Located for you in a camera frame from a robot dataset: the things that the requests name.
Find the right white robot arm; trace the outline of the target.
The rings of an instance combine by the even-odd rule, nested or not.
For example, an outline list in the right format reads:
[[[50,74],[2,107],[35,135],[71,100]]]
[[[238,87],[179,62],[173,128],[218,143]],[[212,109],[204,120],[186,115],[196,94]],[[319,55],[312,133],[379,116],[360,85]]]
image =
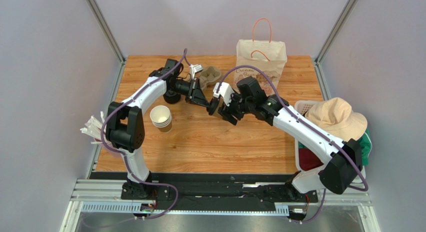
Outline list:
[[[296,172],[286,186],[293,192],[327,189],[341,195],[352,188],[356,177],[362,176],[361,148],[354,140],[343,140],[327,133],[313,122],[296,112],[278,93],[266,95],[258,81],[246,77],[237,83],[238,91],[221,80],[213,89],[209,113],[218,109],[218,114],[233,125],[246,114],[268,123],[302,142],[322,162],[322,166],[308,171]]]

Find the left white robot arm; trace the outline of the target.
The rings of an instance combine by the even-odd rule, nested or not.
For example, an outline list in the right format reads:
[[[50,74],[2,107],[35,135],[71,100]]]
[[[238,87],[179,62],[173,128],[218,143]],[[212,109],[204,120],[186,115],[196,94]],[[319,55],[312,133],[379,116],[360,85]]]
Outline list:
[[[200,82],[195,76],[203,70],[200,64],[189,66],[190,80],[185,81],[179,75],[183,71],[181,61],[167,59],[165,65],[151,72],[145,84],[123,102],[111,102],[104,122],[104,142],[110,142],[107,149],[118,153],[127,169],[127,181],[123,184],[123,199],[151,199],[156,185],[141,151],[145,139],[143,115],[149,107],[167,93],[175,94],[179,99],[185,96],[187,102],[209,107]]]

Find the stack of paper cups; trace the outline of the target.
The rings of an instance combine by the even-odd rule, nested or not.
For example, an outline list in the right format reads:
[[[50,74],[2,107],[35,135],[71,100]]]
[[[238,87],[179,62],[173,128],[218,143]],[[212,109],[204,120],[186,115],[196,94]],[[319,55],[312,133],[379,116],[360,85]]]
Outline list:
[[[172,114],[170,109],[165,105],[154,107],[149,117],[152,124],[163,133],[168,133],[172,129]]]

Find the single black cup lid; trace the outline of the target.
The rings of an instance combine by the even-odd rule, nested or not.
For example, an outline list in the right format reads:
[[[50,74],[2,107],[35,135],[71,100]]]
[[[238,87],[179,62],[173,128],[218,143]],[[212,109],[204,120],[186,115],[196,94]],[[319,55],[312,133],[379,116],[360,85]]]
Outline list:
[[[209,107],[206,109],[209,116],[214,116],[214,117],[219,116],[218,114],[219,102],[220,102],[220,99],[216,97],[213,97],[210,100]]]

